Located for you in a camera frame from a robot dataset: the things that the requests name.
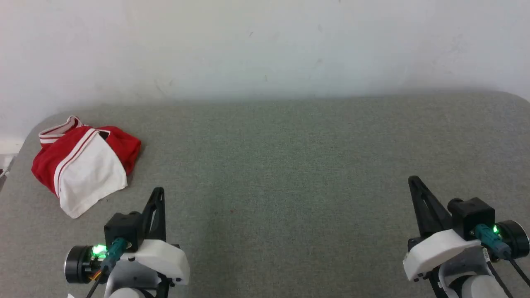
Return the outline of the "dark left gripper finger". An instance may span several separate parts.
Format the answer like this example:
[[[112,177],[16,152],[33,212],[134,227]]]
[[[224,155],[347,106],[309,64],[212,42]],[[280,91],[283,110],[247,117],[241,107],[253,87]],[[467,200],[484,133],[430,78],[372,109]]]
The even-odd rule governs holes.
[[[153,189],[142,211],[144,239],[166,241],[166,208],[164,188]]]

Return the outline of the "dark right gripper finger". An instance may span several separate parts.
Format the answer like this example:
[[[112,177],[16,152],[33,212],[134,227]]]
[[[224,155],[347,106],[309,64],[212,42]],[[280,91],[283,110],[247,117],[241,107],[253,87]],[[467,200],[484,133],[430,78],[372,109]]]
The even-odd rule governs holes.
[[[452,228],[452,216],[418,176],[408,178],[419,236],[431,235]]]

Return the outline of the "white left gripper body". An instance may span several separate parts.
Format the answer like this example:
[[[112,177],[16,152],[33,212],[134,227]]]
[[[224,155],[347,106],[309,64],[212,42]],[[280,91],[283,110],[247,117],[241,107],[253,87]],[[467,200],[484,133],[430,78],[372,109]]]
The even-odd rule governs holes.
[[[136,252],[125,253],[119,261],[119,281],[136,287],[156,287],[162,278],[176,285],[190,281],[190,266],[180,248],[162,240],[144,240]]]

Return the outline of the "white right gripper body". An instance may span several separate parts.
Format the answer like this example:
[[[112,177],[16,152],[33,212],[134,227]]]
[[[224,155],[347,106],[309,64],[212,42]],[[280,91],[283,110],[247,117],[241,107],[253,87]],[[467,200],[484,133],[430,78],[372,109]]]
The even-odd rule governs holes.
[[[464,275],[483,275],[481,242],[466,241],[454,230],[445,230],[415,245],[403,259],[403,269],[409,281],[435,268],[439,268],[441,283],[450,283]]]

